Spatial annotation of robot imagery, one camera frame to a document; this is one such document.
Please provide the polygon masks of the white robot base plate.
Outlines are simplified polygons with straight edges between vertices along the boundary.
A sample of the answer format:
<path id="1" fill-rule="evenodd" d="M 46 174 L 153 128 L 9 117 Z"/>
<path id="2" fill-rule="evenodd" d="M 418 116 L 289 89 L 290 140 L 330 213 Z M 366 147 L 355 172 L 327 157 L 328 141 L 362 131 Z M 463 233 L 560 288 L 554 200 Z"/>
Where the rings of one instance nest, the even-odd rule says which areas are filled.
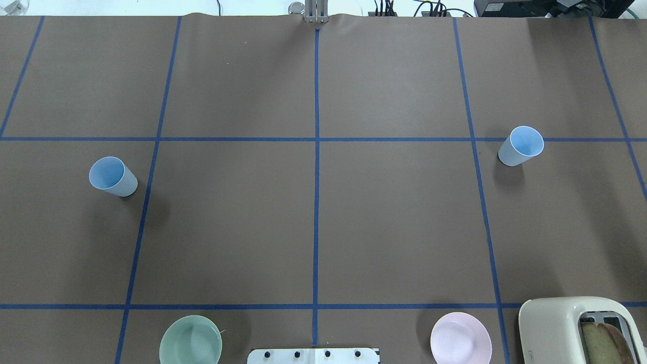
<path id="1" fill-rule="evenodd" d="M 380 363 L 374 348 L 280 348 L 255 349 L 247 363 Z"/>

